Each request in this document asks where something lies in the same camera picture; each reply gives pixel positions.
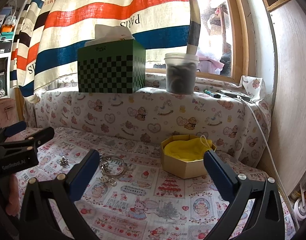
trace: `bear print fabric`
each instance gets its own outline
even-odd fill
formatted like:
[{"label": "bear print fabric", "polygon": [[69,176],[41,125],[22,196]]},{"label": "bear print fabric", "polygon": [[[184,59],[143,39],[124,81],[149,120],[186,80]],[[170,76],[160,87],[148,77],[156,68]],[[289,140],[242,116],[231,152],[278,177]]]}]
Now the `bear print fabric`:
[{"label": "bear print fabric", "polygon": [[167,93],[162,74],[146,73],[147,87],[130,95],[79,93],[76,82],[69,76],[59,80],[60,88],[41,91],[35,105],[37,127],[68,127],[156,144],[172,135],[204,134],[218,150],[248,166],[256,167],[262,156],[265,143],[251,111],[236,99],[203,93],[226,89],[249,94],[267,138],[271,114],[262,79],[243,76],[237,86],[197,78],[193,95]]}]

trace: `silver bracelet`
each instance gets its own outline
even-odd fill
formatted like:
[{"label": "silver bracelet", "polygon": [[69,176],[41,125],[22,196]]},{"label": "silver bracelet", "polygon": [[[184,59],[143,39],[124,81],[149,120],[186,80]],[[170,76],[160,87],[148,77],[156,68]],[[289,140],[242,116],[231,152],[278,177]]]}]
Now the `silver bracelet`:
[{"label": "silver bracelet", "polygon": [[[111,173],[110,165],[108,163],[109,160],[111,159],[116,159],[122,162],[122,168],[118,173]],[[107,183],[109,182],[112,186],[115,186],[117,184],[116,180],[114,179],[115,177],[121,175],[124,172],[125,169],[125,162],[123,161],[122,158],[117,157],[115,155],[102,155],[101,156],[101,161],[99,163],[99,166],[102,171],[102,177],[101,177],[101,182],[102,183]]]}]

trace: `yellow cloth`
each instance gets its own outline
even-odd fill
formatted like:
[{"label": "yellow cloth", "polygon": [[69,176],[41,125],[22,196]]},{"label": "yellow cloth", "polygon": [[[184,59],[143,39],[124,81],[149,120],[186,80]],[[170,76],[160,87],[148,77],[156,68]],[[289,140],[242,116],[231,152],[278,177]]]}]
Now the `yellow cloth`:
[{"label": "yellow cloth", "polygon": [[201,143],[200,138],[194,138],[188,141],[173,141],[164,147],[164,152],[168,156],[185,162],[202,160],[204,153],[212,149],[212,140],[205,141],[202,138],[202,141],[207,146]]}]

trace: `finger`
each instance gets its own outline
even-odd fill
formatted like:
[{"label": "finger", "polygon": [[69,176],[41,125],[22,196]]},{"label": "finger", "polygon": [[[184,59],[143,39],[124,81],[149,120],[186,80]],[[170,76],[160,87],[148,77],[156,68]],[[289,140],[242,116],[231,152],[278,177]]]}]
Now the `finger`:
[{"label": "finger", "polygon": [[13,214],[13,210],[14,208],[13,208],[13,205],[11,204],[11,203],[8,203],[7,204],[7,206],[6,206],[6,208],[5,208],[5,211],[6,211],[6,213],[9,215],[9,216],[11,216],[12,214]]},{"label": "finger", "polygon": [[17,213],[19,212],[19,203],[16,204],[8,203],[5,208],[5,211],[9,216],[16,216]]},{"label": "finger", "polygon": [[16,205],[19,202],[18,181],[14,174],[9,177],[9,197],[8,201]]},{"label": "finger", "polygon": [[14,208],[14,210],[12,212],[12,216],[16,216],[19,212],[19,202],[16,203],[16,205],[13,208]]}]

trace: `wooden window frame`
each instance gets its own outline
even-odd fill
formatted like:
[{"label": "wooden window frame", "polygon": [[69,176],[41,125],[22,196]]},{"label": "wooden window frame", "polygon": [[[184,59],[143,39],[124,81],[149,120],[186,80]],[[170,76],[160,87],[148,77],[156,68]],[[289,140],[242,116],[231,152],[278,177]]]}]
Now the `wooden window frame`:
[{"label": "wooden window frame", "polygon": [[[227,0],[232,26],[233,49],[231,77],[197,72],[197,77],[239,83],[242,75],[248,75],[249,45],[246,20],[241,0]],[[146,68],[147,73],[166,73],[166,69]]]}]

